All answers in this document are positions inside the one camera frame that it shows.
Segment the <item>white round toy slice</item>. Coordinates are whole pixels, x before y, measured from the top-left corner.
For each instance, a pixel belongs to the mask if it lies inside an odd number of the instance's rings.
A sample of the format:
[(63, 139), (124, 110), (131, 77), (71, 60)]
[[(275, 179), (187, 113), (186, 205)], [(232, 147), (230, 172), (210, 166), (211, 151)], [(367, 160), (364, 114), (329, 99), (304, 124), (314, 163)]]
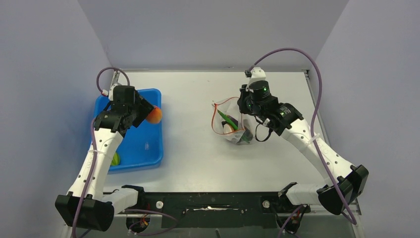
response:
[(223, 134), (231, 134), (235, 132), (235, 129), (228, 123), (223, 125)]

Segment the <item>green toy chili pepper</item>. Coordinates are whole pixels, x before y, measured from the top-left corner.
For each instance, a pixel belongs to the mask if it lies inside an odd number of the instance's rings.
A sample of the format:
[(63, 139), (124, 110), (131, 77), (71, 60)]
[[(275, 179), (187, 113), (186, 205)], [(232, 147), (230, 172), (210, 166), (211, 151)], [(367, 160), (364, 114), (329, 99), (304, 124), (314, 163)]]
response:
[(239, 129), (238, 125), (238, 121), (234, 120), (234, 118), (232, 118), (229, 115), (224, 114), (222, 111), (220, 110), (216, 110), (219, 114), (219, 116), (222, 118), (221, 121), (221, 126), (223, 129), (223, 134), (225, 136), (229, 136), (229, 141), (235, 144), (238, 143), (250, 143), (250, 140), (247, 136), (245, 136), (245, 129)]

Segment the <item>green toy leaf vegetable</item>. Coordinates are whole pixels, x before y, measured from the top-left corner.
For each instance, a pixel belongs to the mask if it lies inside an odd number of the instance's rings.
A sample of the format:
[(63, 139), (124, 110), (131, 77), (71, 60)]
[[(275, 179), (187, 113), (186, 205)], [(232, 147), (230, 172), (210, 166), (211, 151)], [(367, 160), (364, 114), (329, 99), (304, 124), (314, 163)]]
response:
[(118, 153), (115, 153), (112, 160), (111, 160), (111, 166), (118, 166), (121, 163), (121, 158)]

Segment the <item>clear zip top bag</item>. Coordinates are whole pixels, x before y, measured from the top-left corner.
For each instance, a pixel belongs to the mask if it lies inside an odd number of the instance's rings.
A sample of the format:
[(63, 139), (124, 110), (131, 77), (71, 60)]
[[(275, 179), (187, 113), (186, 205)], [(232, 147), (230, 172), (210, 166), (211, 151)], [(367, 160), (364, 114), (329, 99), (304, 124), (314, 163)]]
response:
[(240, 112), (238, 100), (238, 97), (229, 97), (213, 101), (211, 128), (232, 144), (251, 144), (255, 141), (252, 125), (249, 117)]

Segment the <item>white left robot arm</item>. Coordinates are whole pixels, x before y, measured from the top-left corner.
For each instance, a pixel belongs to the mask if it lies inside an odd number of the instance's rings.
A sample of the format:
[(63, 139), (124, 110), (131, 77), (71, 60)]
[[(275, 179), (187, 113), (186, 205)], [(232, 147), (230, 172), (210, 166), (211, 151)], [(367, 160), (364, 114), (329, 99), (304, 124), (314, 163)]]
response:
[(124, 186), (104, 195), (112, 159), (131, 127), (138, 127), (154, 106), (133, 86), (117, 85), (106, 107), (93, 119), (91, 145), (82, 168), (66, 195), (55, 207), (72, 228), (106, 231), (119, 212), (137, 204), (139, 189)]

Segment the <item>red yellow toy peach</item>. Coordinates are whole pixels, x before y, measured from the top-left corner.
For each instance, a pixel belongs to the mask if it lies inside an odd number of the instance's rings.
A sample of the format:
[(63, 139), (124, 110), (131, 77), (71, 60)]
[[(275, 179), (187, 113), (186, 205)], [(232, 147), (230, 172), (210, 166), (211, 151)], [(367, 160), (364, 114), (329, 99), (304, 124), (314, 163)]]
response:
[(161, 108), (154, 106), (154, 109), (146, 117), (146, 121), (151, 124), (158, 124), (162, 120)]

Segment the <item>purple toy eggplant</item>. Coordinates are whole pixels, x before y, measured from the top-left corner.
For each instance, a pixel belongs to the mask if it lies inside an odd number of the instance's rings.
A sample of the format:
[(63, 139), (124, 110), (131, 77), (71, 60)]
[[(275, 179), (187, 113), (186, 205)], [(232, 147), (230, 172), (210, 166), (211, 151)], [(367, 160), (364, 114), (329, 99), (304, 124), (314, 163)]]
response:
[(238, 129), (238, 121), (237, 121), (237, 119), (231, 117), (230, 115), (227, 115), (226, 122), (228, 124), (230, 124), (235, 130)]

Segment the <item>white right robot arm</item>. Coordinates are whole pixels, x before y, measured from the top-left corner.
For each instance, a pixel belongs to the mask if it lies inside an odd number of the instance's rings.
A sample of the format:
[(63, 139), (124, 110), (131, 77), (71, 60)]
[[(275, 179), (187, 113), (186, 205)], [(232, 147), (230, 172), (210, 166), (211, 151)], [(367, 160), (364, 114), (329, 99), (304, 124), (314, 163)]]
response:
[(259, 80), (243, 84), (238, 100), (240, 112), (254, 116), (257, 122), (292, 144), (319, 172), (325, 184), (292, 182), (280, 192), (279, 207), (286, 212), (298, 205), (321, 205), (340, 215), (346, 206), (362, 194), (369, 176), (368, 169), (355, 166), (336, 153), (291, 104), (273, 96), (269, 84)]

